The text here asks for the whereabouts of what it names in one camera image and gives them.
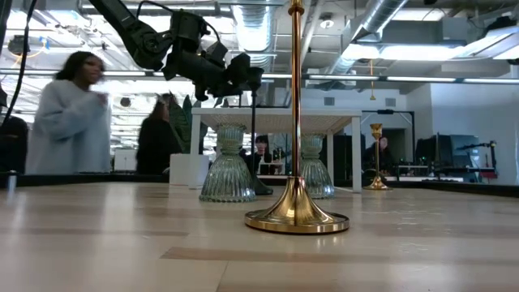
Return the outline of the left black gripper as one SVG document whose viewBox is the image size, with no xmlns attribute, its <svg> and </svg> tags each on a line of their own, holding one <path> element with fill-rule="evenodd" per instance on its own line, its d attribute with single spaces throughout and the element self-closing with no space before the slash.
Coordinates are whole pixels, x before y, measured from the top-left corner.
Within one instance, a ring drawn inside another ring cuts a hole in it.
<svg viewBox="0 0 519 292">
<path fill-rule="evenodd" d="M 223 88 L 221 97 L 242 95 L 244 90 L 236 87 L 248 81 L 250 67 L 251 58 L 246 53 L 232 58 L 224 70 L 198 54 L 175 50 L 167 55 L 164 78 L 171 80 L 180 76 L 190 80 L 195 85 L 195 98 L 198 101 L 206 101 L 206 92 L 209 89 L 215 91 L 228 81 L 235 87 Z"/>
</svg>

